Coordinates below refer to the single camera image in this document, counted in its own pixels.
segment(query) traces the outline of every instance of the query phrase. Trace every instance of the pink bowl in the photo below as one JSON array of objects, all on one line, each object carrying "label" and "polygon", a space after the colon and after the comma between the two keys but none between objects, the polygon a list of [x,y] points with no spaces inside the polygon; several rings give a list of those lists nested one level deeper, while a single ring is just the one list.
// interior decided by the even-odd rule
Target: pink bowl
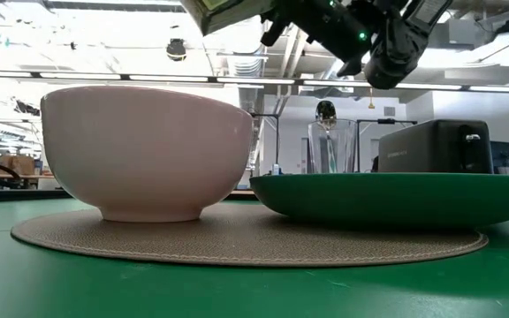
[{"label": "pink bowl", "polygon": [[50,169],[121,222],[193,220],[239,182],[252,118],[230,104],[140,87],[76,87],[41,100]]}]

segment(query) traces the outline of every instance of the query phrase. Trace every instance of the glass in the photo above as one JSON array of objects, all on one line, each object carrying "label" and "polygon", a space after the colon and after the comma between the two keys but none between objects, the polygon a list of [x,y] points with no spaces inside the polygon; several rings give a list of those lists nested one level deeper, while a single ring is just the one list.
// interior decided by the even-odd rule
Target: glass
[{"label": "glass", "polygon": [[356,122],[327,119],[309,124],[308,129],[310,173],[354,172]]}]

